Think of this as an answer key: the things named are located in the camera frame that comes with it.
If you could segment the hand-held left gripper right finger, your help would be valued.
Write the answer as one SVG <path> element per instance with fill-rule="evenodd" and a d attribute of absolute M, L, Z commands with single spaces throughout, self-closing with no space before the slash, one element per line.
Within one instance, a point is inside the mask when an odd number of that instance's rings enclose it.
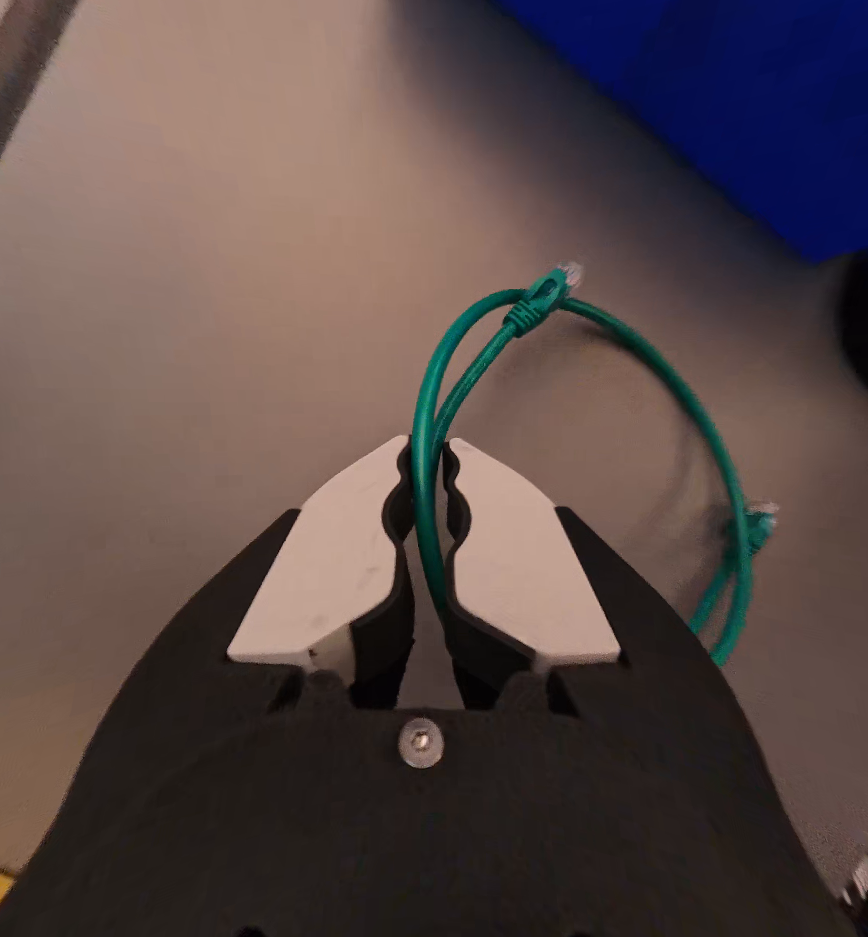
<path fill-rule="evenodd" d="M 466 709 L 518 673 L 615 664 L 620 643 L 556 505 L 471 443 L 442 448 L 447 527 L 441 624 Z"/>

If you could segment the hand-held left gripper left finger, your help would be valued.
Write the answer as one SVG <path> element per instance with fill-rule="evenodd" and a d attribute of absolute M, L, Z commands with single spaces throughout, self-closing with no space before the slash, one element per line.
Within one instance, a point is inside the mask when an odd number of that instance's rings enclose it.
<path fill-rule="evenodd" d="M 355 707 L 395 708 L 414 645 L 411 466 L 411 438 L 396 436 L 307 499 L 229 643 L 231 662 L 334 673 Z"/>

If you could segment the blue plastic bin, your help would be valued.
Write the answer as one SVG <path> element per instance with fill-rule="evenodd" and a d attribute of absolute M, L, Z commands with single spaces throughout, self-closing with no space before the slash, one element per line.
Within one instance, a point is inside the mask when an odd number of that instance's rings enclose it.
<path fill-rule="evenodd" d="M 500 1 L 812 262 L 868 252 L 868 1 Z"/>

